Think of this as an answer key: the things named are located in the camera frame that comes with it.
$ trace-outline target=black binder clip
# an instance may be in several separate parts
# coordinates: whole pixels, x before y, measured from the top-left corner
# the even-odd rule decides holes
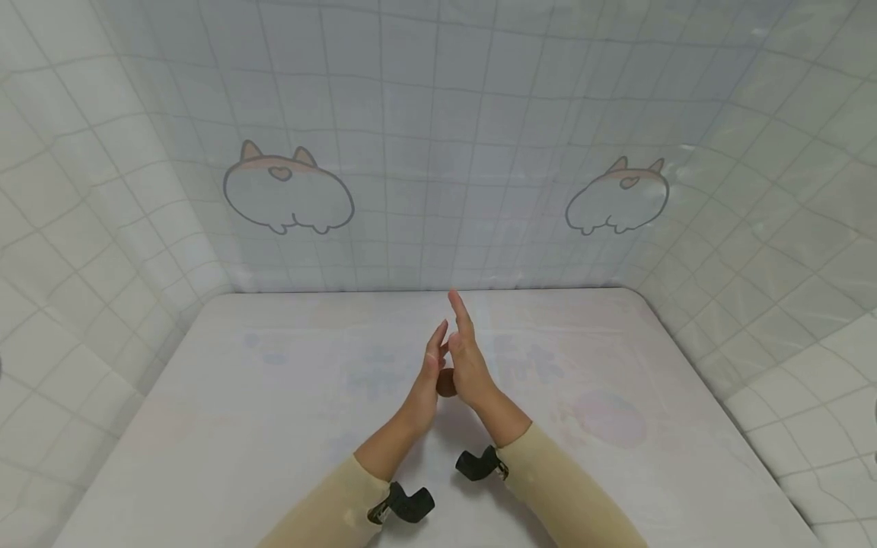
[[[407,496],[398,481],[389,484],[389,495],[381,503],[368,511],[368,521],[382,525],[390,510],[408,523],[418,523],[436,507],[436,502],[427,488],[420,488],[412,496]]]
[[[456,467],[469,481],[481,481],[494,470],[499,473],[503,481],[509,477],[509,468],[496,456],[496,448],[493,445],[488,445],[480,457],[464,451],[457,459]]]

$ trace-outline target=cartoon dog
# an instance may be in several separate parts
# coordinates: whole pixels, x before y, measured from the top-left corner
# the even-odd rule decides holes
[[[636,230],[660,215],[667,205],[670,185],[660,174],[661,158],[646,169],[629,169],[619,158],[605,173],[580,190],[567,206],[567,224],[589,236],[602,226],[616,234]]]
[[[353,218],[350,190],[303,146],[286,158],[263,154],[251,140],[244,141],[240,161],[225,172],[223,192],[243,218],[281,235],[290,226],[326,234]]]

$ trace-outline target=beige long sleeve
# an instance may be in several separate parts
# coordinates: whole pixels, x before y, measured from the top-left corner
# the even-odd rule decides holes
[[[642,548],[645,540],[596,481],[536,424],[497,451],[506,485],[559,548]]]
[[[361,548],[381,526],[370,509],[389,495],[389,484],[346,460],[300,501],[259,543],[259,548]]]

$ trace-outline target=brown ball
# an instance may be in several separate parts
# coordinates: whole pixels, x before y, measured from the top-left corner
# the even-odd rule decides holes
[[[453,385],[453,367],[446,367],[438,372],[436,392],[443,398],[457,395],[457,387]]]

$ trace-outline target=white grid wall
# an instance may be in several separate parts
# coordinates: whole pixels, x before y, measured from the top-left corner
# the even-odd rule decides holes
[[[819,537],[877,546],[875,31],[869,0],[0,0],[0,540],[53,535],[215,294],[623,285]],[[237,214],[245,139],[306,147],[351,222]],[[667,206],[582,236],[622,155]]]

